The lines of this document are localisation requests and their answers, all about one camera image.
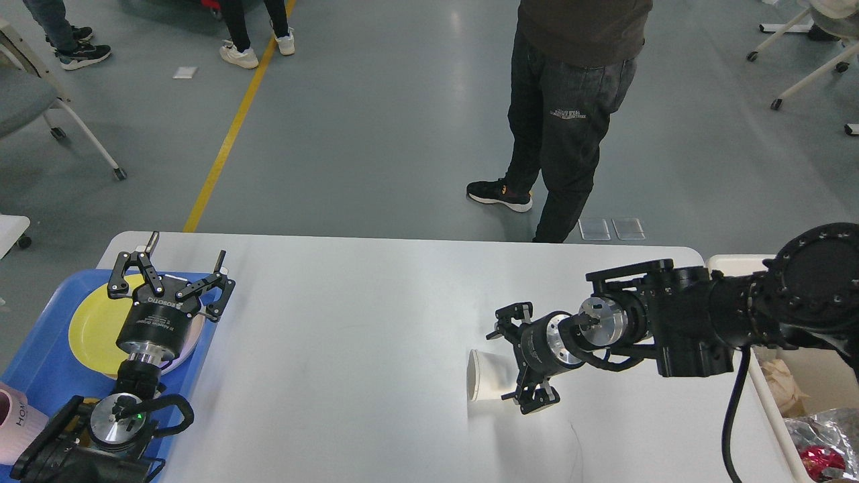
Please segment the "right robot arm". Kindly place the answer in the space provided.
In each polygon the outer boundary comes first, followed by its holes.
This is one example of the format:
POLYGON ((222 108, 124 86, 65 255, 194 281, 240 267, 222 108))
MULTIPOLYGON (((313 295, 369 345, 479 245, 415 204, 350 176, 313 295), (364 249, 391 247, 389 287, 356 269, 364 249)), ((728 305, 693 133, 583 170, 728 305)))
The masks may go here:
POLYGON ((590 272, 593 293, 576 314, 533 319, 533 305, 497 309, 494 330, 513 348, 519 370, 512 398, 524 415, 560 400, 550 377, 583 364, 619 372, 654 360, 663 377, 708 377, 740 371, 721 434, 728 476, 734 416, 754 345, 795 350, 822 341, 857 370, 858 228, 829 223, 801 233, 764 271, 729 277, 703 266, 660 259, 590 272))

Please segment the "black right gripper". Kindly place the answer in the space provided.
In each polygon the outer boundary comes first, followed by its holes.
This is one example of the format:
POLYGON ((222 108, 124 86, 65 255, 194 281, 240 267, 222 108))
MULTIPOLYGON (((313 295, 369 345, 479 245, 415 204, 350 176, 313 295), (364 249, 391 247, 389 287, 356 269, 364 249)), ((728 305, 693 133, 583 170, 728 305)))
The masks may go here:
POLYGON ((519 365, 516 386, 501 400, 513 400, 522 415, 534 413, 560 401, 560 395, 550 386, 550 377, 576 370, 584 362, 567 350, 562 342, 560 324, 571 314, 554 311, 532 321, 533 303, 520 302, 497 309, 494 330, 487 340, 503 337, 513 343, 519 365))

